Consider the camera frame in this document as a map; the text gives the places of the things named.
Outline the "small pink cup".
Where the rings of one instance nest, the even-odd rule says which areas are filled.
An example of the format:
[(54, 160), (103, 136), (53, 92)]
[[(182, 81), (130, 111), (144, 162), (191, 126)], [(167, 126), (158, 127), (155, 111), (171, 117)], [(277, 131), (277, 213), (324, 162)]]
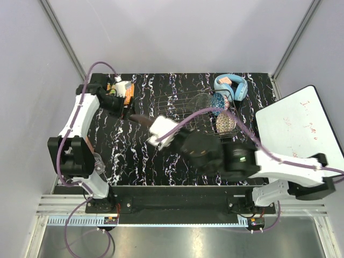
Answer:
[(90, 140), (89, 140), (88, 137), (86, 137), (85, 142), (87, 143), (87, 146), (89, 147), (89, 149), (91, 150), (91, 152), (94, 153), (95, 151), (94, 151), (93, 145), (92, 145), (92, 143), (90, 142)]

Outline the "clear glass bowl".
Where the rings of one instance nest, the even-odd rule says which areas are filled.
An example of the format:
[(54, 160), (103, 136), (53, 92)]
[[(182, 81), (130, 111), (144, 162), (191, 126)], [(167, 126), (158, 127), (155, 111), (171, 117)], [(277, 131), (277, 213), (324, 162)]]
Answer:
[(201, 109), (206, 109), (211, 106), (212, 95), (201, 93), (193, 97), (187, 104), (187, 110), (194, 113)]

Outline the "blue triangle pattern bowl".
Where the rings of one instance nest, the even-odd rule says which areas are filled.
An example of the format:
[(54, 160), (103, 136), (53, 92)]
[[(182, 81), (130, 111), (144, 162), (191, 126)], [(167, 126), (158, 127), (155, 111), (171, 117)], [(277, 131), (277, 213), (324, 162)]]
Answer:
[(229, 108), (229, 105), (230, 105), (230, 102), (225, 95), (221, 93), (215, 93), (212, 95), (212, 98), (211, 98), (212, 108), (227, 110)]

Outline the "wire dish rack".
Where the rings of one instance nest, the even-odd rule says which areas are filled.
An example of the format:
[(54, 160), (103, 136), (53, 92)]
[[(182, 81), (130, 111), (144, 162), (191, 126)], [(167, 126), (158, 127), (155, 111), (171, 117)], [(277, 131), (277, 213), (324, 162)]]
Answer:
[[(153, 99), (154, 115), (156, 117), (159, 115), (163, 115), (180, 123), (183, 119), (193, 114), (192, 112), (187, 110), (187, 104), (193, 97), (201, 93), (213, 95), (218, 92), (215, 90), (207, 89), (157, 96)], [(237, 107), (235, 106), (234, 101), (230, 102), (227, 111), (229, 111), (234, 116), (238, 116)], [(191, 131), (196, 130), (198, 132), (213, 134), (221, 139), (231, 139), (239, 132), (239, 127), (237, 125), (237, 121), (239, 119), (234, 118), (234, 120), (236, 121), (236, 127), (232, 132), (219, 134), (216, 130), (216, 120), (217, 116), (222, 112), (224, 112), (224, 110), (221, 109), (221, 111), (209, 111), (207, 113), (200, 114), (187, 122), (185, 127)]]

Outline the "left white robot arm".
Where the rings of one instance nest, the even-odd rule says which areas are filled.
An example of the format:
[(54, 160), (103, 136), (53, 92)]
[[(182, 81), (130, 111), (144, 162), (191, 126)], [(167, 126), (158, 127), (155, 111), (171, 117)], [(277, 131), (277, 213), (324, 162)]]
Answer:
[(60, 181), (67, 187), (81, 186), (105, 213), (112, 212), (116, 200), (109, 185), (96, 171), (94, 151), (88, 143), (88, 131), (98, 109), (118, 119), (127, 119), (133, 111), (134, 85), (120, 76), (111, 80), (105, 74), (92, 74), (87, 84), (76, 88), (73, 110), (57, 137), (47, 142), (49, 154)]

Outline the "beige patterned bowl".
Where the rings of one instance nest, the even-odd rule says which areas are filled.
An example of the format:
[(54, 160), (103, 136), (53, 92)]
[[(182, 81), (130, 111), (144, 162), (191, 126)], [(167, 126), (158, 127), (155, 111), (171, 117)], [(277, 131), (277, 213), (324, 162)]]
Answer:
[(216, 130), (219, 134), (225, 134), (232, 132), (236, 127), (236, 121), (227, 115), (227, 113), (222, 112), (217, 116), (216, 120)]

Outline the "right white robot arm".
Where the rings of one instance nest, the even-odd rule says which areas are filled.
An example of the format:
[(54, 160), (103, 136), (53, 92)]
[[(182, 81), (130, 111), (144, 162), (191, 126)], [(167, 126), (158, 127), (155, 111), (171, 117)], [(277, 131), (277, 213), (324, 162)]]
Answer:
[(173, 136), (170, 145), (200, 175), (219, 174), (231, 182), (274, 178), (272, 183), (246, 191), (244, 207), (250, 213), (291, 196), (313, 201), (335, 192), (333, 179), (323, 171), (327, 163), (322, 153), (307, 159), (283, 155), (272, 157), (247, 144), (222, 141), (215, 135), (184, 128)]

